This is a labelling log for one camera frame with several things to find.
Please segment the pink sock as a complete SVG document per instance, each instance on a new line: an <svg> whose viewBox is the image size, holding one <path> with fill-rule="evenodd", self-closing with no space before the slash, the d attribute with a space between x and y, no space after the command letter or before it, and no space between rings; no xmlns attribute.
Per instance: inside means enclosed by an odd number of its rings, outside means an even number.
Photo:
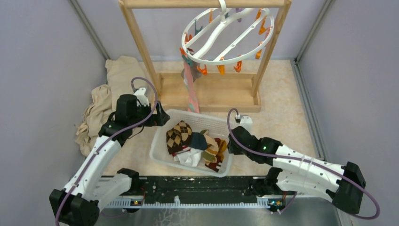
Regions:
<svg viewBox="0 0 399 226"><path fill-rule="evenodd" d="M188 111L200 113L199 103L194 91L194 81L191 73L191 68L187 62L184 62L184 83L186 85L188 97Z"/></svg>

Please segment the mustard yellow sock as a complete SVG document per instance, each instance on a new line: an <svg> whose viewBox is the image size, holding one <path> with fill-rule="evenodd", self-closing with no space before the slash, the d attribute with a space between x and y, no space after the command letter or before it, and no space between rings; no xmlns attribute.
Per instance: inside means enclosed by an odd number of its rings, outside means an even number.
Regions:
<svg viewBox="0 0 399 226"><path fill-rule="evenodd" d="M218 144L218 153L217 153L216 156L221 162L223 162L223 160L224 160L224 152L227 149L227 142L225 140L223 140L223 139L220 139L220 138L215 138L215 141Z"/></svg>

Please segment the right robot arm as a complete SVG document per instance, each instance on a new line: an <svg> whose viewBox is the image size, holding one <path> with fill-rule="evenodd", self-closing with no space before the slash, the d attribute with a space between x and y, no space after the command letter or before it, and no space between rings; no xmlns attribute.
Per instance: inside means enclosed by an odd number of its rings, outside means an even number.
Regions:
<svg viewBox="0 0 399 226"><path fill-rule="evenodd" d="M338 209L358 214L366 182L359 166L339 165L301 154L270 137L256 138L238 126L229 134L228 151L270 166L263 180L256 182L257 195L297 192L331 202Z"/></svg>

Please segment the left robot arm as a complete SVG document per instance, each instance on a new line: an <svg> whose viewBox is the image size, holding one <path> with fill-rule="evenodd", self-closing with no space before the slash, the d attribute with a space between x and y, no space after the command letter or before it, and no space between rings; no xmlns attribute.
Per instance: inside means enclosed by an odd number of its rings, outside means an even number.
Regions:
<svg viewBox="0 0 399 226"><path fill-rule="evenodd" d="M115 198L126 192L137 194L141 189L137 171L120 169L106 182L101 180L103 172L134 128L163 126L169 119L159 100L151 105L144 95L121 95L117 110L102 125L92 151L77 173L63 189L51 192L49 201L56 225L93 226Z"/></svg>

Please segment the beige striped ribbed sock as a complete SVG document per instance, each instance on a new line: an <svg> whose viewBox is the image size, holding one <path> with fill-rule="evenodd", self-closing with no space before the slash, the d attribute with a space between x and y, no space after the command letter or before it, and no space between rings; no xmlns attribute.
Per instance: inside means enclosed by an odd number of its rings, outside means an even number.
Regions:
<svg viewBox="0 0 399 226"><path fill-rule="evenodd" d="M202 130L200 133L205 136L207 141L207 149L203 151L201 156L205 161L205 166L215 172L219 172L223 162L221 162L216 156L218 153L218 144L215 141L215 138L209 136L209 131L207 129Z"/></svg>

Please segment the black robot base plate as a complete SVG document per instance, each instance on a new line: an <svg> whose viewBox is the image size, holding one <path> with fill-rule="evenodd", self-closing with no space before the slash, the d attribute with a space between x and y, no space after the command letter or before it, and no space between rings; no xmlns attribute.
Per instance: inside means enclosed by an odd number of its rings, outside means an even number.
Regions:
<svg viewBox="0 0 399 226"><path fill-rule="evenodd" d="M169 204L178 197L182 204L255 203L258 197L293 195L275 184L276 176L138 176L123 195L142 196L145 204Z"/></svg>

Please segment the red white striped sock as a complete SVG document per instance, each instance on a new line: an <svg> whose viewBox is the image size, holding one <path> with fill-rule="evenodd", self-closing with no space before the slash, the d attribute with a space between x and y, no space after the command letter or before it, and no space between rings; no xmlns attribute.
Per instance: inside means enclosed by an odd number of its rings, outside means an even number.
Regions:
<svg viewBox="0 0 399 226"><path fill-rule="evenodd" d="M180 151L177 151L177 152L175 152L175 153L173 153L172 155L173 156L177 156L177 155L179 155L179 154L181 154L181 153L185 153L185 152L189 152L191 150L191 148L189 147L189 146L183 146L183 148L182 148L182 150L180 150Z"/></svg>

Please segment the argyle brown sock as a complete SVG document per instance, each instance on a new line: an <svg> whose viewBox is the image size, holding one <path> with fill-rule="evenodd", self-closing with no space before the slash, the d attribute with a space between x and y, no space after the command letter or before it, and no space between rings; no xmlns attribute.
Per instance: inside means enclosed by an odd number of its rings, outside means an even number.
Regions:
<svg viewBox="0 0 399 226"><path fill-rule="evenodd" d="M178 122L166 133L166 145L169 154L175 154L183 150L192 139L192 128L185 121Z"/></svg>

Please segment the dark blue sock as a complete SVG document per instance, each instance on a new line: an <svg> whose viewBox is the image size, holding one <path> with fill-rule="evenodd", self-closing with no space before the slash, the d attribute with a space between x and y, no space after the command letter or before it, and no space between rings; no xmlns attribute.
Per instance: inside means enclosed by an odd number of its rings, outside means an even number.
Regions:
<svg viewBox="0 0 399 226"><path fill-rule="evenodd" d="M190 136L190 141L188 142L188 146L190 148L198 149L198 150L206 150L207 149L207 141L205 136L198 132L193 132Z"/></svg>

